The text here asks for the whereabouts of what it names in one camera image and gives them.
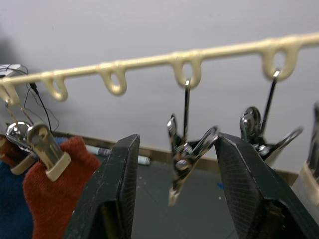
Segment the black cable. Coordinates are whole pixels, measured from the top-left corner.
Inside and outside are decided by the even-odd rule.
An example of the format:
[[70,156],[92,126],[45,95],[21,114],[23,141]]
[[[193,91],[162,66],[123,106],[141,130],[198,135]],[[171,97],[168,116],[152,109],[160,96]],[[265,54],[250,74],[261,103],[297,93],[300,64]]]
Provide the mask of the black cable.
[[22,71],[22,70],[19,70],[19,69],[14,69],[14,68],[7,68],[7,67],[2,67],[0,68],[0,71],[7,71],[7,70],[12,70],[20,75],[26,75],[26,72]]
[[7,71],[7,70],[12,70],[12,71],[14,71],[14,72],[16,72],[16,73],[19,73],[20,75],[21,75],[21,73],[23,73],[23,74],[25,74],[25,75],[28,75],[29,74],[29,70],[27,69],[27,67],[25,67],[25,66],[22,66],[22,65],[20,65],[20,66],[22,66],[22,67],[24,67],[25,69],[26,69],[26,72],[25,71],[22,71],[22,70],[19,70],[19,69],[14,69],[14,68],[11,68],[10,66],[11,66],[12,64],[9,64],[9,65],[0,65],[0,67],[2,67],[1,68],[1,71],[3,71],[4,69],[5,69],[5,71]]
[[27,108],[27,107],[25,106],[26,100],[28,99],[28,95],[29,95],[30,90],[31,90],[31,88],[30,88],[30,89],[28,88],[28,92],[26,93],[26,97],[25,97],[25,101],[24,101],[23,108],[25,108],[25,109],[28,110],[31,114],[35,115],[35,116],[38,117],[42,122],[44,122],[44,120],[43,120],[40,116],[38,116],[35,112],[33,112],[32,110],[30,110],[29,108]]
[[41,104],[42,104],[43,108],[44,108],[44,111],[45,111],[46,117],[48,118],[50,131],[51,131],[51,133],[52,133],[51,122],[50,122],[50,117],[49,117],[49,115],[48,115],[48,111],[46,111],[46,107],[44,106],[44,103],[42,102],[42,99],[41,99],[41,97],[40,97],[39,93],[38,93],[37,95],[38,95],[38,97],[39,97],[39,100],[40,100],[40,102],[41,102]]
[[[40,107],[43,107],[42,105],[39,104],[39,102],[38,102],[38,100],[36,99],[34,93],[33,93],[32,91],[30,91],[30,93],[32,94],[32,96],[33,96],[35,102],[37,103],[37,105],[40,106]],[[52,112],[52,110],[50,110],[50,109],[48,109],[48,108],[46,108],[46,109],[52,114],[53,118],[55,118],[55,120],[58,122],[57,127],[53,130],[53,132],[55,132],[55,131],[59,128],[59,126],[60,126],[60,121],[59,121],[58,118],[54,115],[54,113]]]

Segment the wire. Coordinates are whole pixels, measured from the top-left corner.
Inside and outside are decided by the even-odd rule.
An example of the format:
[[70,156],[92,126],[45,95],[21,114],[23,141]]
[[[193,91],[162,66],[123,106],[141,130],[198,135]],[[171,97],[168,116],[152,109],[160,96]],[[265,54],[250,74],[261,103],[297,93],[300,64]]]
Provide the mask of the wire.
[[29,70],[26,66],[23,66],[23,65],[20,65],[22,67],[24,67],[26,69],[26,72],[25,71],[22,71],[22,70],[19,70],[19,69],[14,69],[14,68],[11,68],[10,66],[13,65],[13,64],[9,64],[9,65],[0,65],[0,71],[7,71],[7,70],[12,70],[20,75],[24,74],[24,75],[28,75],[29,74]]
[[25,97],[25,101],[24,101],[23,108],[25,108],[25,109],[28,110],[31,114],[35,115],[35,116],[38,117],[42,122],[44,122],[44,120],[43,120],[40,116],[38,116],[35,112],[33,112],[32,110],[30,110],[29,108],[27,108],[27,107],[25,106],[26,100],[28,99],[28,95],[29,95],[30,90],[31,90],[31,88],[28,89],[28,92],[26,93],[26,97]]
[[[12,65],[13,65],[13,64],[0,65],[0,72],[5,72],[5,71],[7,71],[7,70],[12,70],[12,71],[14,71],[15,73],[18,73],[19,75],[28,75],[28,74],[29,74],[29,70],[28,70],[28,68],[27,68],[26,66],[20,65],[21,67],[23,67],[23,68],[26,70],[26,71],[23,71],[23,70],[11,68],[10,66],[12,66]],[[53,132],[55,132],[55,131],[59,128],[59,126],[60,126],[60,121],[55,117],[55,115],[53,114],[53,112],[52,112],[50,109],[47,109],[47,108],[44,106],[44,103],[43,103],[43,101],[42,101],[42,99],[41,99],[41,97],[40,97],[40,95],[39,95],[39,92],[38,92],[38,91],[35,91],[35,93],[36,93],[36,94],[38,95],[38,97],[39,97],[39,100],[40,100],[40,102],[41,102],[41,105],[40,105],[39,102],[37,101],[37,99],[36,99],[35,95],[33,94],[33,92],[30,91],[31,88],[29,88],[29,87],[27,86],[27,84],[26,84],[26,87],[27,87],[27,89],[28,89],[28,92],[26,93],[26,97],[25,97],[25,101],[24,101],[23,107],[24,107],[26,110],[28,110],[30,113],[32,113],[33,115],[35,115],[36,117],[38,117],[42,122],[44,122],[44,120],[43,120],[40,116],[38,116],[35,112],[33,112],[32,110],[30,110],[29,108],[27,108],[27,107],[25,106],[26,101],[27,101],[27,98],[28,98],[28,95],[29,95],[29,92],[31,92],[31,94],[32,94],[32,96],[34,97],[36,103],[37,103],[40,107],[42,107],[42,108],[44,109],[45,114],[46,114],[46,117],[47,117],[47,119],[48,119],[49,128],[50,128],[50,131],[51,131],[51,132],[52,132],[51,122],[50,122],[50,117],[49,117],[49,114],[48,114],[47,110],[52,114],[52,116],[53,116],[53,117],[55,118],[55,120],[58,122],[57,127],[56,127],[56,128],[54,129],[54,131],[53,131]]]
[[[31,90],[31,87],[29,88],[27,84],[26,84],[26,87],[28,88],[28,92],[29,92],[29,91]],[[38,100],[36,99],[36,96],[34,95],[34,93],[33,93],[32,91],[30,91],[30,93],[32,94],[32,96],[33,96],[35,102],[37,103],[37,105],[43,108],[43,105],[40,105],[40,104],[39,104],[39,102],[38,102]],[[54,113],[52,112],[52,110],[50,110],[50,109],[48,109],[48,108],[46,108],[46,109],[52,114],[53,118],[55,118],[55,120],[58,122],[58,125],[57,125],[56,128],[53,130],[53,132],[55,132],[55,131],[59,128],[59,126],[60,126],[60,121],[59,121],[59,120],[57,119],[57,117],[54,115]]]
[[39,100],[40,100],[40,102],[41,102],[41,104],[42,104],[43,108],[44,108],[44,111],[45,111],[46,117],[48,118],[50,131],[51,131],[51,133],[52,133],[51,122],[50,122],[50,117],[49,117],[49,115],[48,115],[48,111],[46,111],[46,107],[44,106],[44,103],[42,102],[42,99],[41,99],[40,95],[39,95],[39,94],[37,94],[37,95],[38,95],[38,97],[39,97]]

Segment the wooden baseboard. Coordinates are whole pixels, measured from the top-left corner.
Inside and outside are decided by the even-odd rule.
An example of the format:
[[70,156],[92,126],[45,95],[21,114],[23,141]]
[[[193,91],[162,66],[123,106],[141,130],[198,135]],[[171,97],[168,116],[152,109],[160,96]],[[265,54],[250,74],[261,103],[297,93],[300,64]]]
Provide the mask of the wooden baseboard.
[[[57,137],[72,137],[73,134],[69,133],[62,133],[62,132],[55,132],[54,136]],[[87,145],[100,147],[100,148],[109,148],[111,149],[116,142],[109,141],[109,140],[102,140],[98,138],[91,138],[91,137],[85,137],[82,136],[85,143]],[[149,157],[151,161],[158,161],[158,162],[164,162],[164,163],[171,163],[171,152],[161,150],[161,149],[155,149],[155,148],[149,148],[149,147],[143,147],[140,146],[140,152],[139,155]],[[208,158],[203,157],[199,160],[197,166],[197,169],[213,172],[213,173],[220,173],[219,166],[217,159],[214,158]],[[281,177],[284,178],[284,180],[292,186],[295,180],[298,177],[297,173],[289,172],[289,171],[283,171],[283,170],[276,170],[276,172],[281,175]]]

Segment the cream plastic bar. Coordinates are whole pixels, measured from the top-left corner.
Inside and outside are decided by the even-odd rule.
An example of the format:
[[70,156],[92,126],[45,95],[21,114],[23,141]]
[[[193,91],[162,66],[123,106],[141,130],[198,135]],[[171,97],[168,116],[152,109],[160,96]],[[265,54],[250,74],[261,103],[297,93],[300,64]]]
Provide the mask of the cream plastic bar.
[[[92,66],[37,73],[28,76],[3,78],[0,80],[0,97],[4,101],[8,102],[8,104],[16,105],[20,102],[19,96],[15,91],[16,85],[42,81],[52,97],[58,101],[64,101],[68,97],[68,92],[64,83],[66,79],[70,77],[92,74],[100,74],[109,92],[113,95],[120,96],[124,94],[127,89],[125,77],[125,72],[127,70],[165,64],[169,64],[173,67],[175,78],[178,84],[184,87],[186,78],[183,75],[182,68],[185,63],[190,63],[192,66],[193,75],[190,81],[190,88],[194,88],[200,82],[201,63],[204,59],[231,57],[246,54],[261,55],[264,74],[269,79],[272,79],[276,70],[274,65],[275,55],[279,51],[283,51],[286,54],[285,65],[283,69],[280,70],[280,74],[277,78],[278,81],[282,81],[288,78],[294,71],[299,50],[305,46],[317,45],[319,45],[319,33],[292,35],[244,44],[175,52],[168,55],[151,56],[122,61],[119,60]],[[118,85],[112,82],[112,74],[117,77],[119,83]],[[54,87],[53,82],[56,83],[59,91],[57,91],[57,89]]]

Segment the red cloth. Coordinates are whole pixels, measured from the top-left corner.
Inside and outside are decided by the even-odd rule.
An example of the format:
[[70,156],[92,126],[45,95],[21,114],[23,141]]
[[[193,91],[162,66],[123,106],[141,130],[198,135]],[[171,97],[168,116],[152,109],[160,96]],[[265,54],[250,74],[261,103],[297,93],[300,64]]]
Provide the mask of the red cloth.
[[17,145],[11,143],[4,135],[0,134],[0,160],[2,162],[14,168],[24,160],[26,156],[27,154]]
[[61,239],[81,196],[85,183],[100,166],[81,137],[73,137],[60,148],[69,153],[71,163],[55,182],[45,174],[45,166],[37,162],[28,171],[23,191],[33,222],[32,239]]

